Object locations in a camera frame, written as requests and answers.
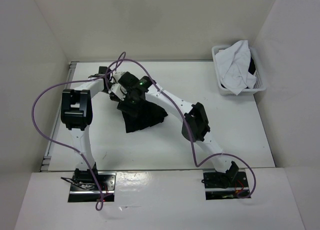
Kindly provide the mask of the black pleated skirt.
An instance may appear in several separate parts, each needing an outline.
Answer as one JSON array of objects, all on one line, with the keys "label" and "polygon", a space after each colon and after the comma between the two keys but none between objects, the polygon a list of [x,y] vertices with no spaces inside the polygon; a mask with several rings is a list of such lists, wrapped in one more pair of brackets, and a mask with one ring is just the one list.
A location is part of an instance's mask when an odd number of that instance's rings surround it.
[{"label": "black pleated skirt", "polygon": [[138,117],[132,117],[122,112],[126,133],[133,133],[149,127],[153,127],[157,124],[162,123],[167,116],[168,113],[164,108],[149,101],[145,101],[142,109],[142,114]]}]

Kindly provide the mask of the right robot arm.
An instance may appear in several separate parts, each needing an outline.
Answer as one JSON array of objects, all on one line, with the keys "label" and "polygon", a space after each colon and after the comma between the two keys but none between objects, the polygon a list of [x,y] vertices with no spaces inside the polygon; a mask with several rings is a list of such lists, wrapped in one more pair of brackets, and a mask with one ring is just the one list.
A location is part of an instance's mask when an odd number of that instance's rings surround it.
[{"label": "right robot arm", "polygon": [[227,154],[217,143],[202,103],[190,103],[164,90],[151,77],[137,78],[129,72],[119,73],[112,86],[112,93],[118,100],[117,108],[122,112],[127,132],[135,132],[162,123],[168,114],[181,121],[181,134],[190,143],[193,162],[196,167],[198,146],[207,153],[217,174],[215,185],[227,188],[237,180],[238,165],[227,160]]}]

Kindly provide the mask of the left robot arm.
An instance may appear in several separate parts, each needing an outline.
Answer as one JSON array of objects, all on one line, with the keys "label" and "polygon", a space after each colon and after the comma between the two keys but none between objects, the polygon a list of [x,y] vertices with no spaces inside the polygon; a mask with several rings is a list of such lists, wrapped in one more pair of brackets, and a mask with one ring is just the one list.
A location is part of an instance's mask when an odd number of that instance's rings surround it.
[{"label": "left robot arm", "polygon": [[80,86],[62,91],[61,122],[71,134],[72,149],[79,154],[79,161],[69,182],[82,189],[86,187],[93,190],[101,184],[89,137],[93,121],[92,98],[98,93],[106,93],[112,101],[124,101],[126,92],[118,83],[121,76],[121,73],[116,74],[114,78],[110,68],[100,66],[98,73],[91,75]]}]

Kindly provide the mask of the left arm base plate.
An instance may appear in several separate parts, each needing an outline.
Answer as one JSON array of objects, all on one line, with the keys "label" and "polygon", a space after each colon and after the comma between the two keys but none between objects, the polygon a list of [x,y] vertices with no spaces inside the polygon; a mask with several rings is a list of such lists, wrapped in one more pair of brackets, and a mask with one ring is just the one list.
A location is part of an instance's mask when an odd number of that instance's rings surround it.
[{"label": "left arm base plate", "polygon": [[[115,172],[98,172],[96,177],[104,195],[103,202],[114,202],[116,176]],[[99,188],[91,174],[88,175],[88,179],[76,179],[75,175],[72,177],[61,177],[61,179],[70,184],[69,203],[96,202],[100,198]]]}]

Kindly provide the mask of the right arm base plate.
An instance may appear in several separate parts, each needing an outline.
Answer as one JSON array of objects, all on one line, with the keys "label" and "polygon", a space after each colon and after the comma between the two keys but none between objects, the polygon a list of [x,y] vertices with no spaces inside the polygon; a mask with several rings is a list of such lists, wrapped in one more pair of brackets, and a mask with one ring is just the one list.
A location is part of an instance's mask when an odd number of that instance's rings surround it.
[{"label": "right arm base plate", "polygon": [[230,200],[245,198],[250,194],[246,172],[240,170],[233,180],[216,171],[204,171],[201,180],[206,200]]}]

